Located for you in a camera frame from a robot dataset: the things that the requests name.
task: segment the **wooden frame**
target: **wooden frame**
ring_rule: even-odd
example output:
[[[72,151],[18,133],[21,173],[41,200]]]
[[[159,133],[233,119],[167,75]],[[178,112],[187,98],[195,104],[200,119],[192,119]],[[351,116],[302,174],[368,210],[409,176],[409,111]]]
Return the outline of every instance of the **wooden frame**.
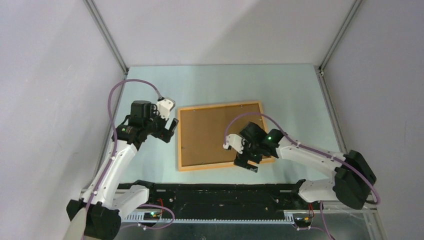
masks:
[[[184,120],[182,119],[182,112],[184,111],[196,111],[203,109],[212,109],[212,108],[225,108],[225,107],[235,107],[235,106],[247,106],[247,105],[258,105],[259,112],[263,113],[262,103],[260,101],[244,101],[244,102],[233,102],[233,103],[223,103],[223,104],[211,104],[211,105],[200,105],[200,106],[189,106],[189,107],[180,107],[177,110],[177,119],[180,120],[180,123],[177,127],[177,147],[178,147],[178,170],[179,171],[193,171],[193,170],[204,170],[204,169],[215,169],[215,168],[227,168],[234,167],[233,161],[229,162],[221,162],[221,163],[209,163],[209,164],[199,164],[199,165],[190,165],[183,166],[183,146],[182,146],[182,124]],[[260,116],[261,122],[263,124],[263,128],[266,132],[268,132],[268,126],[266,119],[263,116]],[[264,158],[260,163],[273,163],[275,162],[274,157]]]

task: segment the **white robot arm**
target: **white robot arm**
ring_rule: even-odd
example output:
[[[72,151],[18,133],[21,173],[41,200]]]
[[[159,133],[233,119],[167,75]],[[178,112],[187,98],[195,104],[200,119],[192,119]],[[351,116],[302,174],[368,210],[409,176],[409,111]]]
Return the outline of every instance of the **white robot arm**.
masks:
[[[293,189],[308,203],[315,201],[340,201],[353,209],[361,209],[370,193],[370,188],[350,169],[335,161],[338,158],[362,173],[372,184],[376,176],[359,152],[349,154],[331,152],[316,147],[305,147],[299,141],[290,141],[284,134],[272,129],[266,133],[258,125],[250,122],[238,134],[226,136],[224,149],[235,149],[237,154],[234,165],[258,171],[258,167],[248,161],[259,164],[263,156],[274,156],[291,160],[314,168],[327,176],[321,180],[299,180]]]
[[[81,208],[90,204],[84,235],[98,239],[114,239],[122,219],[148,201],[149,189],[140,185],[132,186],[117,199],[114,199],[114,196],[122,174],[149,135],[165,143],[171,140],[178,120],[174,118],[169,129],[166,129],[166,124],[174,106],[175,102],[170,98],[159,99],[156,104],[149,101],[134,101],[131,104],[130,115],[116,128],[115,155],[111,158],[115,144],[112,141],[87,191],[79,200],[69,201],[66,207],[72,220]]]

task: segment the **cork board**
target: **cork board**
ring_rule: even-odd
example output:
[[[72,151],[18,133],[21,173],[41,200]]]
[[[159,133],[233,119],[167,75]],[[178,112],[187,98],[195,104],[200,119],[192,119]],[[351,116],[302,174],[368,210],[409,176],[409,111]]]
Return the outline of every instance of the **cork board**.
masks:
[[[263,111],[261,102],[249,101],[180,107],[177,112],[178,170],[191,171],[233,167],[236,152],[223,148],[227,125],[240,114]],[[268,132],[262,116],[247,115],[234,122],[228,134],[238,134],[249,122],[259,125]],[[273,157],[264,157],[261,163],[274,161]]]

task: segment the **light blue table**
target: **light blue table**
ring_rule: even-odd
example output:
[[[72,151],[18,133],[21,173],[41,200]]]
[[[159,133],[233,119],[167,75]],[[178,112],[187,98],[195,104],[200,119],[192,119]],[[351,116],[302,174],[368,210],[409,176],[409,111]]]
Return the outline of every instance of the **light blue table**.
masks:
[[[136,66],[129,69],[127,78],[153,83],[162,95],[175,100],[176,108],[259,100],[264,113],[290,135],[309,145],[340,151],[311,64]],[[156,98],[150,86],[127,83],[118,106],[116,124],[130,113],[134,100],[156,102]],[[268,128],[274,128],[271,122]],[[177,156],[177,137],[168,144],[149,137],[129,164],[121,182],[265,184],[325,178],[320,172],[287,159],[261,164],[258,173],[240,167],[179,172]]]

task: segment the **red wire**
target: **red wire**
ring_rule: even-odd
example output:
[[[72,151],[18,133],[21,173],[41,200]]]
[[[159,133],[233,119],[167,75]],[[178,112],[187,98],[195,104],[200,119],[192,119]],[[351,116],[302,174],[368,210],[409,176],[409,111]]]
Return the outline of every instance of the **red wire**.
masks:
[[[314,212],[314,209],[312,208],[312,203],[308,204],[308,209],[309,209],[309,215],[311,215],[311,211],[312,211],[312,217],[311,218],[315,217],[315,212]]]
[[[159,202],[160,202],[160,205],[163,207],[164,201],[162,200],[162,198],[159,198]]]

